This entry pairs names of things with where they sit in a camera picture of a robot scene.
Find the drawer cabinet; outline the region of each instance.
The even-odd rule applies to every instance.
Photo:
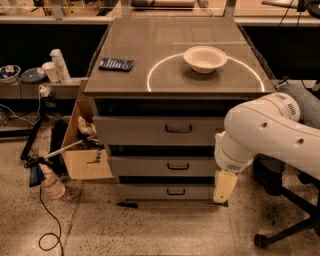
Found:
[[[239,100],[94,100],[94,123],[126,200],[210,200],[215,134]]]

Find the cable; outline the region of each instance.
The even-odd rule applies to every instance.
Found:
[[[300,17],[301,17],[301,12],[299,12],[298,21],[297,21],[297,27],[299,27]]]
[[[287,13],[288,13],[288,11],[289,11],[289,9],[290,9],[290,7],[291,7],[291,5],[292,5],[293,1],[294,1],[294,0],[291,0],[291,2],[290,2],[290,4],[289,4],[289,6],[288,6],[288,8],[287,8],[287,10],[286,10],[286,12],[285,12],[285,14],[283,15],[283,17],[282,17],[282,19],[281,19],[281,21],[280,21],[280,23],[279,23],[279,27],[281,26],[281,24],[282,24],[282,22],[283,22],[284,18],[287,16]]]
[[[289,80],[289,77],[288,77],[288,78],[281,79],[281,80],[279,80],[279,81],[277,82],[276,85],[281,85],[281,84],[283,84],[283,83],[289,84],[289,83],[288,83],[288,80]]]
[[[41,107],[41,94],[40,94],[40,86],[38,87],[38,109],[37,109],[37,114],[40,116],[40,107]]]
[[[212,10],[209,8],[208,0],[198,0],[200,8],[206,8],[210,13],[211,16],[214,17]]]
[[[35,124],[38,122],[38,120],[37,120],[35,123],[32,123],[31,121],[29,121],[29,120],[26,119],[26,118],[22,118],[22,117],[20,117],[20,116],[17,116],[17,115],[12,111],[11,108],[9,108],[9,107],[7,107],[7,106],[5,106],[5,105],[3,105],[3,104],[0,104],[0,106],[8,109],[8,110],[13,114],[13,116],[14,116],[15,118],[17,118],[17,119],[21,119],[21,120],[23,120],[23,121],[27,121],[29,124],[32,124],[32,125],[35,125]]]
[[[39,247],[40,247],[41,250],[47,252],[47,251],[51,251],[53,248],[55,248],[55,247],[59,244],[59,245],[60,245],[60,249],[61,249],[61,255],[63,256],[63,255],[64,255],[64,251],[63,251],[63,246],[62,246],[62,243],[61,243],[61,233],[62,233],[62,232],[61,232],[61,224],[60,224],[59,220],[57,219],[57,217],[54,216],[54,215],[48,210],[48,208],[45,206],[45,204],[44,204],[43,201],[42,201],[41,195],[42,195],[42,187],[40,186],[40,196],[39,196],[40,202],[41,202],[41,204],[43,205],[44,209],[46,209],[46,211],[57,221],[58,226],[59,226],[59,235],[56,235],[55,233],[52,233],[52,232],[45,233],[44,235],[42,235],[42,236],[40,237],[39,242],[38,242],[38,245],[39,245]],[[46,237],[46,236],[54,236],[55,238],[57,238],[56,244],[53,245],[53,246],[50,247],[50,248],[43,248],[42,245],[41,245],[41,240],[42,240],[44,237]]]
[[[301,83],[302,83],[303,87],[308,90],[308,88],[307,88],[307,86],[304,84],[304,81],[303,81],[303,80],[301,80]]]
[[[21,88],[21,82],[20,82],[19,76],[15,77],[15,78],[16,78],[18,85],[19,85],[20,99],[22,99],[22,88]]]
[[[28,115],[28,114],[30,114],[31,112],[25,112],[25,113],[21,113],[20,115],[19,115],[19,117],[23,117],[23,116],[26,116],[26,115]]]

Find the white bottle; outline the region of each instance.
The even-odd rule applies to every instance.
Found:
[[[51,51],[50,56],[52,57],[52,61],[57,69],[59,78],[61,83],[69,84],[72,82],[72,79],[69,75],[69,71],[62,56],[60,49],[54,49]]]

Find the chair caster wheel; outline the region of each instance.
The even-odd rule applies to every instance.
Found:
[[[265,241],[268,239],[268,237],[264,236],[264,235],[255,235],[254,236],[254,245],[258,248],[261,249],[267,249],[268,248],[268,244],[265,243]]]

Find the gray cabinet top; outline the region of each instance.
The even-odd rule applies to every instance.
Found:
[[[199,74],[184,62],[193,46],[224,51],[227,63]],[[99,70],[101,58],[133,60],[129,72]],[[87,96],[247,96],[274,92],[265,71],[227,18],[117,18],[103,43],[87,86]]]

